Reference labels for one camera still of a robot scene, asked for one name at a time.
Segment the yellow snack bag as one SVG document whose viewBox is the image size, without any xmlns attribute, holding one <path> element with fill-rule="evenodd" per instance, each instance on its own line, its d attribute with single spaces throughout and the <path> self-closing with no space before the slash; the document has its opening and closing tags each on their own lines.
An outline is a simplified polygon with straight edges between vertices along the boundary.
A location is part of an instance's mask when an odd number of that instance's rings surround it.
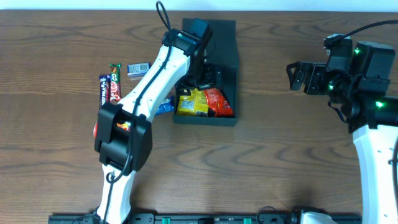
<svg viewBox="0 0 398 224">
<path fill-rule="evenodd" d="M 208 116 L 208 104 L 204 91 L 191 90 L 189 95 L 181 95 L 177 106 L 177 115 L 180 116 Z"/>
</svg>

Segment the black mounting rail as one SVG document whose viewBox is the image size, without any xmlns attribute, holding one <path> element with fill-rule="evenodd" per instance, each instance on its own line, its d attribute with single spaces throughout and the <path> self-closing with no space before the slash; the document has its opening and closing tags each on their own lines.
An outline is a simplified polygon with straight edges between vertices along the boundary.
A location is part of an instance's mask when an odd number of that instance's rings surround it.
<svg viewBox="0 0 398 224">
<path fill-rule="evenodd" d="M 48 224 L 99 224 L 99 219 L 93 215 L 51 215 Z M 131 224 L 283 224 L 287 223 L 279 215 L 261 214 L 259 218 L 250 215 L 153 215 L 137 213 L 127 223 Z"/>
</svg>

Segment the blue cookie pack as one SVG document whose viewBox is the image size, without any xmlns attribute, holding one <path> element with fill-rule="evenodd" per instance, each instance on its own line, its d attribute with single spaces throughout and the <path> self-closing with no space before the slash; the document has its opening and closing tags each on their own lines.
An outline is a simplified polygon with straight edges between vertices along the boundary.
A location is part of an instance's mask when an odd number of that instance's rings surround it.
<svg viewBox="0 0 398 224">
<path fill-rule="evenodd" d="M 170 113 L 173 112 L 175 109 L 174 107 L 174 97 L 165 98 L 161 104 L 159 105 L 155 115 L 158 116 L 160 114 Z"/>
</svg>

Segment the red chips can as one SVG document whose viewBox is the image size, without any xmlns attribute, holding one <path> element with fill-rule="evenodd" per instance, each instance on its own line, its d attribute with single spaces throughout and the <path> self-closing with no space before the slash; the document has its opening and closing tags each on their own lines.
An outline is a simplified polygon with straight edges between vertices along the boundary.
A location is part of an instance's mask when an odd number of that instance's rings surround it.
<svg viewBox="0 0 398 224">
<path fill-rule="evenodd" d="M 126 130 L 126 131 L 130 131 L 130 129 L 131 129 L 131 123 L 128 122 L 128 121 L 126 121 L 126 122 L 124 122 L 124 123 L 117 123 L 116 126 L 117 126 L 118 128 L 123 129 L 123 130 Z M 96 137 L 97 127 L 98 127 L 98 123 L 95 123 L 95 126 L 94 126 L 94 128 L 93 128 L 93 136 L 94 136 L 94 137 Z"/>
</svg>

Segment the red snack bag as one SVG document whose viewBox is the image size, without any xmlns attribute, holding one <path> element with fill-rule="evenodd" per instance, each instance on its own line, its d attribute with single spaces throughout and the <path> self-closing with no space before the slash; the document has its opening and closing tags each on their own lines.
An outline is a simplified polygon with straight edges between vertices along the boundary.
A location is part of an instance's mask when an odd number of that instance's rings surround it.
<svg viewBox="0 0 398 224">
<path fill-rule="evenodd" d="M 232 108 L 219 89 L 207 89 L 204 91 L 204 93 L 208 105 L 209 117 L 224 117 L 233 115 Z"/>
</svg>

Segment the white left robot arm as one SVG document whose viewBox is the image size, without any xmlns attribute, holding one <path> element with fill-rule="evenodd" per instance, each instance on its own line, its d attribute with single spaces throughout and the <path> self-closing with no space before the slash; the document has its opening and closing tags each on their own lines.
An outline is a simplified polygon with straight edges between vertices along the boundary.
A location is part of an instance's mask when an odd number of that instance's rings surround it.
<svg viewBox="0 0 398 224">
<path fill-rule="evenodd" d="M 155 113 L 172 87 L 180 91 L 213 86 L 204 71 L 212 34 L 210 28 L 166 32 L 153 66 L 133 91 L 99 110 L 95 151 L 104 172 L 103 196 L 96 211 L 100 223 L 127 221 L 135 173 L 152 150 Z"/>
</svg>

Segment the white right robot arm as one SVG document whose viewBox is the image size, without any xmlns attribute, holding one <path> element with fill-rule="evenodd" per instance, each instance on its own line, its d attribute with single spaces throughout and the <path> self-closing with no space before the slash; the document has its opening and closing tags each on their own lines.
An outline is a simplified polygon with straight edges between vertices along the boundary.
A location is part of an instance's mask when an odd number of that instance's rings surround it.
<svg viewBox="0 0 398 224">
<path fill-rule="evenodd" d="M 327 63 L 287 65 L 290 89 L 327 95 L 359 159 L 363 223 L 397 223 L 397 98 L 387 96 L 396 55 L 386 44 L 345 39 L 327 48 Z"/>
</svg>

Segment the dark green open box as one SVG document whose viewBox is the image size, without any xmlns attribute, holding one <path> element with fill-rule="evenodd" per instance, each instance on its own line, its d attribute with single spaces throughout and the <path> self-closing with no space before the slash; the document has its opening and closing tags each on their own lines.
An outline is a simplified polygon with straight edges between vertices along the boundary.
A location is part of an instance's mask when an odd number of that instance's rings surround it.
<svg viewBox="0 0 398 224">
<path fill-rule="evenodd" d="M 174 123 L 209 126 L 235 126 L 238 121 L 239 54 L 236 43 L 236 22 L 229 20 L 208 20 L 213 31 L 206 56 L 207 67 L 218 78 L 216 87 L 228 101 L 233 114 L 224 117 L 173 116 Z"/>
</svg>

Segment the small blue grey box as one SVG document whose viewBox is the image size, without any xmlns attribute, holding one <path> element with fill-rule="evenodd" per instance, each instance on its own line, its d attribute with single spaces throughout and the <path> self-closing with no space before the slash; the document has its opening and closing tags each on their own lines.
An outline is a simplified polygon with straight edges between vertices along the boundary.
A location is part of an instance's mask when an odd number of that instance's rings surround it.
<svg viewBox="0 0 398 224">
<path fill-rule="evenodd" d="M 134 63 L 127 66 L 127 75 L 129 77 L 144 76 L 150 69 L 150 63 Z"/>
</svg>

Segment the purple chocolate bar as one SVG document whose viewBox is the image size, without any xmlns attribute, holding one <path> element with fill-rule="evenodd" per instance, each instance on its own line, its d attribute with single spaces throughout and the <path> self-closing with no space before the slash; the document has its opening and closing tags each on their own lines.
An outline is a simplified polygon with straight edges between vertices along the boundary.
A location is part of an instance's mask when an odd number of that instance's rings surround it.
<svg viewBox="0 0 398 224">
<path fill-rule="evenodd" d="M 99 107 L 101 108 L 110 99 L 110 75 L 99 76 Z"/>
</svg>

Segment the red wafer bar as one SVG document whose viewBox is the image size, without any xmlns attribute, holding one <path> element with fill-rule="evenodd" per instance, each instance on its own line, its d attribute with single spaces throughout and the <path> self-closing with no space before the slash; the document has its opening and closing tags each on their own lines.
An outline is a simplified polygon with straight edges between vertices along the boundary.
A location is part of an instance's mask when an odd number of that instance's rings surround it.
<svg viewBox="0 0 398 224">
<path fill-rule="evenodd" d="M 119 101 L 121 100 L 121 84 L 120 84 L 120 71 L 121 64 L 109 64 L 111 68 L 111 86 L 110 86 L 110 100 Z"/>
</svg>

